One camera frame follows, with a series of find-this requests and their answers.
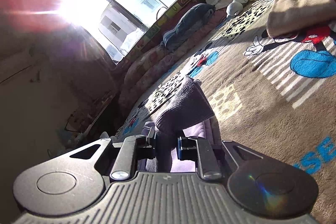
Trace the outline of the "purple knit sweater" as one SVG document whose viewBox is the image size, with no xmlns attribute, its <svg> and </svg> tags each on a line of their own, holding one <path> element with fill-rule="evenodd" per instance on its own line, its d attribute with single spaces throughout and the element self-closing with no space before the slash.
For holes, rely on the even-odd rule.
<svg viewBox="0 0 336 224">
<path fill-rule="evenodd" d="M 154 159 L 138 161 L 138 170 L 148 172 L 194 172 L 195 163 L 179 160 L 177 140 L 179 135 L 197 136 L 214 144 L 210 129 L 210 118 L 214 112 L 203 93 L 200 82 L 186 76 L 182 86 L 171 102 L 153 122 L 146 122 L 142 134 L 147 135 L 151 128 L 157 133 L 156 141 L 159 155 Z"/>
</svg>

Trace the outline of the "Mickey Mouse brown blanket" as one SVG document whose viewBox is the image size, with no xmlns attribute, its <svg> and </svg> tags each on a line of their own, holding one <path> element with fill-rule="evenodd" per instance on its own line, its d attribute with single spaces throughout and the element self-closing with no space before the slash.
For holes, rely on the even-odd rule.
<svg viewBox="0 0 336 224">
<path fill-rule="evenodd" d="M 288 39 L 266 36 L 273 0 L 259 0 L 215 28 L 141 96 L 117 131 L 137 133 L 167 105 L 186 73 L 213 108 L 213 134 L 311 174 L 314 217 L 335 223 L 335 22 Z"/>
</svg>

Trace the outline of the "blue folded blanket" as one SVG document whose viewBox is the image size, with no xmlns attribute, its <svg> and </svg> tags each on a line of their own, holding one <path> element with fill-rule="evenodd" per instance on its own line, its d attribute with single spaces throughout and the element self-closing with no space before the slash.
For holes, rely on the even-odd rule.
<svg viewBox="0 0 336 224">
<path fill-rule="evenodd" d="M 215 13 L 215 7 L 206 3 L 194 5 L 176 26 L 163 34 L 160 45 L 169 52 L 175 51 L 197 30 L 205 26 Z"/>
</svg>

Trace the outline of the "white plush toy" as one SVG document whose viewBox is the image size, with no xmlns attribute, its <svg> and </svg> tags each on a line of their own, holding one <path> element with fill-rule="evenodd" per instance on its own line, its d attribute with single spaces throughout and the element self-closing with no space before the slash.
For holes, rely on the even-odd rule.
<svg viewBox="0 0 336 224">
<path fill-rule="evenodd" d="M 242 12 L 249 0 L 233 0 L 226 8 L 227 17 L 235 17 Z"/>
</svg>

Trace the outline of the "beige folded garment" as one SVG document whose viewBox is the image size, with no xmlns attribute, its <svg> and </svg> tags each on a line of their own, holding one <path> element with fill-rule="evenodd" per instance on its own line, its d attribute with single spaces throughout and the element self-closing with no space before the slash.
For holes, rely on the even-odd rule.
<svg viewBox="0 0 336 224">
<path fill-rule="evenodd" d="M 272 38 L 335 19 L 335 0 L 273 0 L 266 31 Z"/>
</svg>

